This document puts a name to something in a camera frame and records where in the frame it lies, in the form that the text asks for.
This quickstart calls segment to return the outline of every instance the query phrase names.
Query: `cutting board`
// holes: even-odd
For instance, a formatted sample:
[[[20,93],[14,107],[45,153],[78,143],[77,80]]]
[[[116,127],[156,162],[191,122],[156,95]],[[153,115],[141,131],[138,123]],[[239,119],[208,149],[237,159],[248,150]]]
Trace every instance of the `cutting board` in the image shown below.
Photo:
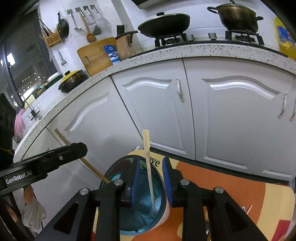
[[[77,53],[85,66],[88,74],[93,76],[112,65],[104,46],[111,44],[116,47],[114,37],[96,41],[77,50]]]

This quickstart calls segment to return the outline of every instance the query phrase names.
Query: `white wall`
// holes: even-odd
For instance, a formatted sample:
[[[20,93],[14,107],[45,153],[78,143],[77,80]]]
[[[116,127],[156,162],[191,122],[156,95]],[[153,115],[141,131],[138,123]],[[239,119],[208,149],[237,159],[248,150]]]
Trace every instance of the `white wall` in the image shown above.
[[[111,0],[101,0],[98,4],[97,0],[40,0],[39,1],[39,14],[45,25],[53,31],[58,23],[57,13],[61,13],[61,18],[64,18],[70,26],[69,36],[62,39],[62,42],[51,47],[50,52],[53,58],[54,64],[58,71],[65,73],[68,70],[80,70],[84,69],[84,66],[77,54],[77,50],[89,43],[86,40],[86,28],[79,16],[80,13],[75,11],[76,7],[80,7],[83,10],[83,6],[95,5],[97,11],[101,17],[106,18],[109,21],[109,28],[102,32],[102,34],[96,36],[97,40],[102,40],[112,36],[116,36],[116,25],[121,24],[119,16],[115,11]],[[66,10],[72,9],[73,16],[78,27],[82,27],[82,31],[74,30],[74,22]],[[90,10],[95,21],[99,19],[98,15],[93,9]],[[86,11],[83,10],[87,20],[91,22],[91,18]],[[61,60],[58,56],[58,50],[61,52],[63,58],[67,61],[65,65],[61,65]]]
[[[222,25],[218,14],[211,13],[207,7],[216,7],[223,3],[229,3],[228,0],[177,0],[157,5],[148,10],[139,9],[131,0],[121,0],[124,8],[135,29],[144,21],[156,16],[158,12],[185,13],[190,16],[190,26],[185,31],[187,35],[194,34],[195,37],[207,37],[207,33],[216,33],[217,36],[225,36],[226,28]],[[263,37],[267,47],[278,50],[278,42],[274,27],[275,14],[269,10],[260,0],[236,0],[257,13],[257,16],[263,16],[264,20],[258,21],[258,33]],[[154,39],[138,34],[139,41],[143,49],[154,47]]]

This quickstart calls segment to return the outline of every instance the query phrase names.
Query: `cooking oil bottle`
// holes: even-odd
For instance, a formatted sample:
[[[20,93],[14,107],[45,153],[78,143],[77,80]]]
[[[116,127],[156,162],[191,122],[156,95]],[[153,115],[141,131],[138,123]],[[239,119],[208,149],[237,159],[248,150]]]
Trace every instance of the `cooking oil bottle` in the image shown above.
[[[278,17],[274,19],[274,25],[278,33],[280,51],[292,59],[296,59],[296,46],[291,34]]]

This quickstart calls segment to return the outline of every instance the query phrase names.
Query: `speckled granite countertop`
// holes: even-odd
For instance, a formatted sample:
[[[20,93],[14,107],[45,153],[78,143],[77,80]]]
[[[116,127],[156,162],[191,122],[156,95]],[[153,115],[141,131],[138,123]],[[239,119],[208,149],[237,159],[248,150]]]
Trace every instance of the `speckled granite countertop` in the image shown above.
[[[175,58],[209,56],[254,60],[276,66],[296,75],[295,61],[290,60],[282,55],[270,52],[268,50],[244,45],[207,43],[183,45],[146,53],[131,59],[124,60],[117,65],[113,65],[99,72],[67,94],[61,93],[61,95],[56,98],[55,101],[51,104],[51,107],[49,107],[48,111],[46,111],[42,115],[41,120],[38,120],[24,136],[15,151],[14,162],[20,161],[22,159],[27,149],[31,146],[36,137],[49,124],[49,122],[59,114],[59,112],[61,112],[70,102],[76,99],[79,95],[81,95],[83,92],[85,92],[87,89],[89,89],[105,77],[119,71],[157,61]]]

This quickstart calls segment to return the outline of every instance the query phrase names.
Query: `metal bolt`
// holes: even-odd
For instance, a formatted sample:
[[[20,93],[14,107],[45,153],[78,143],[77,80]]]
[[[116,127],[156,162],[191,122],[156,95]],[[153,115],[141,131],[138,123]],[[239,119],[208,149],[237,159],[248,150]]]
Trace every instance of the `metal bolt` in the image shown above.
[[[223,193],[223,192],[224,192],[224,189],[223,189],[222,187],[216,187],[216,188],[215,188],[215,191],[216,191],[217,193]]]
[[[89,190],[87,189],[87,188],[82,188],[81,190],[80,190],[80,194],[81,195],[85,195],[85,194],[87,194],[89,192]]]
[[[188,185],[188,184],[189,184],[189,181],[188,181],[187,179],[182,179],[182,180],[180,181],[180,183],[181,183],[182,185]]]
[[[123,184],[123,181],[121,179],[117,179],[117,180],[114,181],[114,184],[116,186],[120,186],[121,184]]]

